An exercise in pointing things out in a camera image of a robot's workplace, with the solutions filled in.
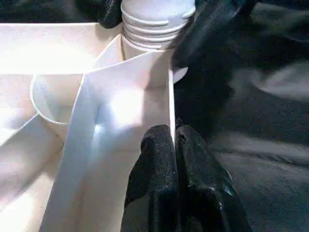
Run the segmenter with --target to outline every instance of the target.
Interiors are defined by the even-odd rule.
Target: plastic compartment
[[[106,54],[114,48],[126,56],[120,42],[116,37]],[[83,78],[40,231],[120,231],[128,176],[143,134],[157,124],[175,131],[170,55],[148,52],[115,60]]]
[[[81,77],[121,26],[0,24],[0,31],[0,231],[37,232],[63,139],[36,114],[30,83],[37,74]]]

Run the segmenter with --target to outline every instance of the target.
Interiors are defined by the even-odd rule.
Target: white divider
[[[122,50],[119,39],[109,48]],[[41,232],[120,231],[143,134],[167,124],[174,137],[170,55],[148,52],[85,75]]]
[[[0,146],[0,211],[62,146],[38,115]]]

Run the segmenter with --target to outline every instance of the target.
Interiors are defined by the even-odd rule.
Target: black glove
[[[228,173],[189,126],[150,128],[128,182],[122,232],[251,232]]]

